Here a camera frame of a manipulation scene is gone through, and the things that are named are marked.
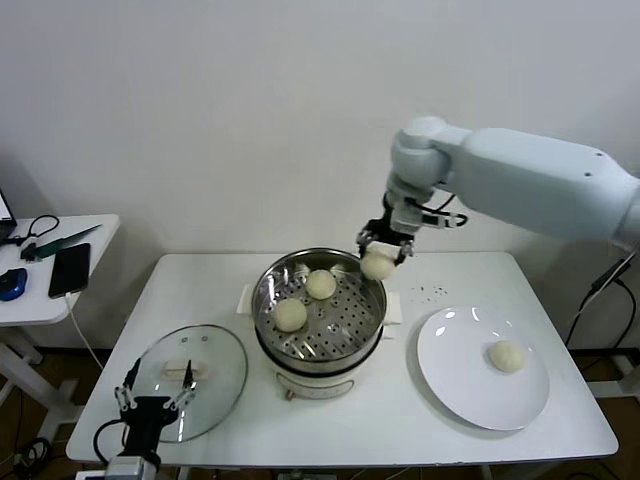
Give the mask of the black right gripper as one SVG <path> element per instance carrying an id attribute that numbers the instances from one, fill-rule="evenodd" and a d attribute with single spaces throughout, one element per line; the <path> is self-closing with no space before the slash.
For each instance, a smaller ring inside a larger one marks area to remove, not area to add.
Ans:
<path id="1" fill-rule="evenodd" d="M 382 200 L 383 214 L 369 220 L 356 235 L 358 254 L 364 256 L 374 240 L 387 244 L 398 244 L 396 265 L 400 266 L 414 255 L 414 236 L 418 231 L 418 212 L 406 204 L 403 197 L 386 192 Z"/>

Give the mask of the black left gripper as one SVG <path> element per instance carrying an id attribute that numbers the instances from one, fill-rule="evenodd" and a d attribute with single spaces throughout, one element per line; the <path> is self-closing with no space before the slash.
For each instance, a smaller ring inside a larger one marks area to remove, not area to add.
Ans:
<path id="1" fill-rule="evenodd" d="M 125 455 L 156 453 L 163 429 L 178 418 L 178 409 L 188 405 L 195 396 L 192 361 L 188 360 L 182 372 L 182 387 L 173 397 L 133 396 L 133 386 L 139 371 L 140 359 L 126 373 L 123 383 L 116 386 L 114 395 L 120 416 L 128 426 Z"/>

